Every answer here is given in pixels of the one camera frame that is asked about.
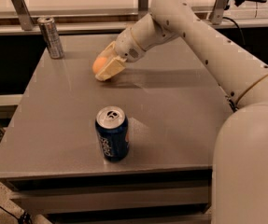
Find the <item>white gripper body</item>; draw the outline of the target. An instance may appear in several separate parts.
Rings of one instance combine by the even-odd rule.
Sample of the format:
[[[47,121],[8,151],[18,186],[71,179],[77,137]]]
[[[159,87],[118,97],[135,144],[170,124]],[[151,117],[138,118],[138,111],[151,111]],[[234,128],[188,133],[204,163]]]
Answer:
[[[115,51],[122,59],[125,59],[128,63],[134,63],[145,55],[145,52],[134,40],[130,28],[122,31],[116,38]]]

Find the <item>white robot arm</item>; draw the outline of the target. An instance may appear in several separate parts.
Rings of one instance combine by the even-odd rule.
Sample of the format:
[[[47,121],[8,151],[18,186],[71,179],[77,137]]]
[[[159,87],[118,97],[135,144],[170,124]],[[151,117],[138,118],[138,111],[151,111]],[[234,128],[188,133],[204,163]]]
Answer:
[[[105,81],[156,45],[182,38],[235,107],[216,139],[211,224],[268,224],[268,65],[201,21],[186,0],[152,0],[149,13],[96,58]]]

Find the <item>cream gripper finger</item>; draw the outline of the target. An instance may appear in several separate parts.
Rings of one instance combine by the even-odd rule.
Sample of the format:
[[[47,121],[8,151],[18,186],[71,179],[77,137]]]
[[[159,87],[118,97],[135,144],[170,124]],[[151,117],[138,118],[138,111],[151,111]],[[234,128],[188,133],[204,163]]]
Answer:
[[[116,42],[112,41],[99,55],[98,58],[106,58],[110,59],[112,57],[116,56],[116,51],[115,51],[115,45]]]
[[[126,60],[122,59],[120,56],[107,59],[106,64],[95,74],[95,78],[99,81],[111,79],[125,69],[125,62]]]

